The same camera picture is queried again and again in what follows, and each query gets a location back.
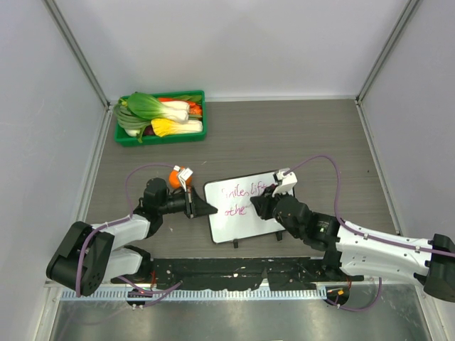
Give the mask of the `small white whiteboard black frame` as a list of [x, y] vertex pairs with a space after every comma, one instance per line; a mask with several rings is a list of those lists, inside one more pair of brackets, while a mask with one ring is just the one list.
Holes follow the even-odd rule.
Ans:
[[203, 186], [205, 201], [218, 209], [208, 216], [213, 242], [222, 244], [284, 231], [275, 219], [261, 219], [250, 201], [274, 183], [273, 170], [207, 182]]

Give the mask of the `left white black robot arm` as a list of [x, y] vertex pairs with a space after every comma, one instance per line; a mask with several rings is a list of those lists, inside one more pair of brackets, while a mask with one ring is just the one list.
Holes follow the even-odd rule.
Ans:
[[50, 259], [45, 274], [77, 296], [90, 296], [102, 283], [119, 276], [144, 283], [150, 278], [153, 262], [148, 252], [133, 247], [132, 242], [156, 234], [164, 215], [182, 212], [193, 219], [217, 211], [194, 188], [170, 191], [164, 179], [152, 178], [131, 215], [94, 225], [74, 222]]

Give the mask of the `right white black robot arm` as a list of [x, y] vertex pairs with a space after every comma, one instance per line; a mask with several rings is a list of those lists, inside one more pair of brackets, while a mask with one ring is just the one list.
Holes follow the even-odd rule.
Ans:
[[295, 239], [322, 251], [321, 272], [331, 281], [378, 277], [421, 285], [441, 301], [454, 302], [454, 242], [446, 235], [431, 239], [403, 237], [360, 227], [336, 216], [314, 212], [273, 185], [250, 202], [262, 220], [274, 220]]

